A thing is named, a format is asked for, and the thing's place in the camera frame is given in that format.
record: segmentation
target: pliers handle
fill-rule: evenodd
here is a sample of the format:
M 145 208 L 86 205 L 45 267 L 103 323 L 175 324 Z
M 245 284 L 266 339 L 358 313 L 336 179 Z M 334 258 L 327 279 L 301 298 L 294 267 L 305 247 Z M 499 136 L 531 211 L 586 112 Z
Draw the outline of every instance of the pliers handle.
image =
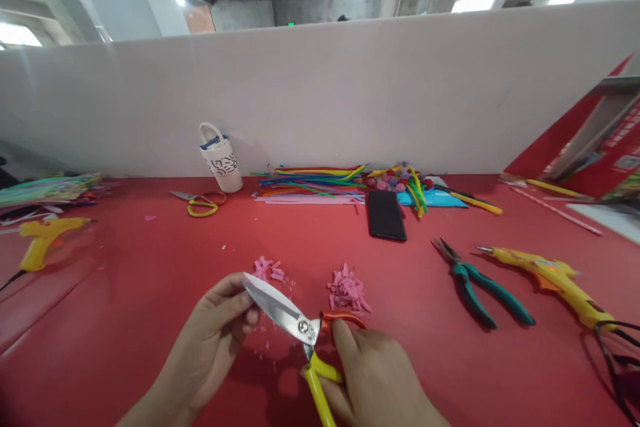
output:
M 535 320 L 531 317 L 531 314 L 508 290 L 478 272 L 476 267 L 471 264 L 456 263 L 451 272 L 455 276 L 463 301 L 485 327 L 494 330 L 498 328 L 498 325 L 475 296 L 470 280 L 493 294 L 520 322 L 528 326 L 535 325 Z

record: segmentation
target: yellow glue gun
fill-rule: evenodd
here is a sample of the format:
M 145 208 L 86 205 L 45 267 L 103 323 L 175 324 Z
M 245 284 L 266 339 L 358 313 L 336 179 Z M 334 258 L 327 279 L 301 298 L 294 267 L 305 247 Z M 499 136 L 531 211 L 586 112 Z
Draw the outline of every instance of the yellow glue gun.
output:
M 91 222 L 89 218 L 75 217 L 67 219 L 49 220 L 44 224 L 40 222 L 27 222 L 20 226 L 21 237 L 35 237 L 20 264 L 20 270 L 36 272 L 45 267 L 45 256 L 51 244 L 60 235 L 69 230 L 79 229 Z
M 614 320 L 595 300 L 573 283 L 576 272 L 564 262 L 504 248 L 478 247 L 503 264 L 531 272 L 538 280 L 540 290 L 557 292 L 578 314 L 580 322 L 593 329 L 597 322 Z

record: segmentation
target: phone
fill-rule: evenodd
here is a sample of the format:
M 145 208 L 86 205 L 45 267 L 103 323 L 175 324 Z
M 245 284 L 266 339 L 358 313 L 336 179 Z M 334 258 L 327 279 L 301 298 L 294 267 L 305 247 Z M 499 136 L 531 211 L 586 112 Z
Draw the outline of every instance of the phone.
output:
M 372 237 L 407 241 L 405 223 L 395 192 L 371 190 L 367 196 L 369 206 L 369 232 Z

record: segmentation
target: scissor handle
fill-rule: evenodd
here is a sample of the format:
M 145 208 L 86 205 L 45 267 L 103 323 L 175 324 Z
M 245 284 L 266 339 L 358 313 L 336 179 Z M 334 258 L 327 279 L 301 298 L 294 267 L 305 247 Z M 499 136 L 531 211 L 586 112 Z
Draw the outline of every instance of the scissor handle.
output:
M 333 339 L 333 331 L 331 329 L 331 323 L 334 320 L 338 320 L 338 319 L 344 320 L 345 322 L 351 322 L 360 328 L 368 328 L 365 322 L 360 317 L 352 314 L 351 312 L 326 311 L 326 312 L 320 312 L 320 331 L 330 335 Z
M 192 205 L 200 205 L 201 207 L 211 207 L 211 210 L 207 210 L 204 212 L 196 212 L 191 208 Z M 209 217 L 218 210 L 218 206 L 215 203 L 205 203 L 205 202 L 196 202 L 195 200 L 189 200 L 189 205 L 187 206 L 187 212 L 191 217 Z
M 209 197 L 213 197 L 214 195 L 218 195 L 222 200 L 221 201 L 210 200 Z M 225 202 L 227 201 L 227 194 L 222 191 L 220 192 L 212 191 L 212 192 L 203 193 L 202 195 L 200 195 L 200 198 L 210 203 L 215 203 L 216 205 L 218 205 L 218 207 L 222 207 L 222 205 L 224 205 Z
M 344 382 L 340 372 L 320 360 L 314 352 L 311 360 L 303 369 L 303 373 L 309 383 L 309 389 L 311 390 L 311 395 L 313 396 L 315 407 L 318 409 L 318 415 L 320 416 L 323 427 L 335 427 L 335 421 L 333 420 L 333 415 L 331 415 L 331 409 L 327 403 L 327 397 L 322 390 L 318 376 L 329 379 L 332 382 L 337 382 L 338 384 L 343 384 Z

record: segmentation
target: pliers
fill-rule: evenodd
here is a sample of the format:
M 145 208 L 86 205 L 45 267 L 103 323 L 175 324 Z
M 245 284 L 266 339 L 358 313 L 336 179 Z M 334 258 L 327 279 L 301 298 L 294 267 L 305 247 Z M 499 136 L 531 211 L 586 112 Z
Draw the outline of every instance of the pliers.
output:
M 498 328 L 498 325 L 476 298 L 469 279 L 473 280 L 476 284 L 493 294 L 493 296 L 502 302 L 507 310 L 509 310 L 520 322 L 528 326 L 535 325 L 535 320 L 531 317 L 531 314 L 527 312 L 527 309 L 525 309 L 523 305 L 518 302 L 517 299 L 505 288 L 478 272 L 478 269 L 471 264 L 464 264 L 455 250 L 452 249 L 442 238 L 440 239 L 440 242 L 433 239 L 433 243 L 452 265 L 451 273 L 453 273 L 454 278 L 456 279 L 460 295 L 465 304 L 467 304 L 473 315 L 485 327 L 494 330 Z

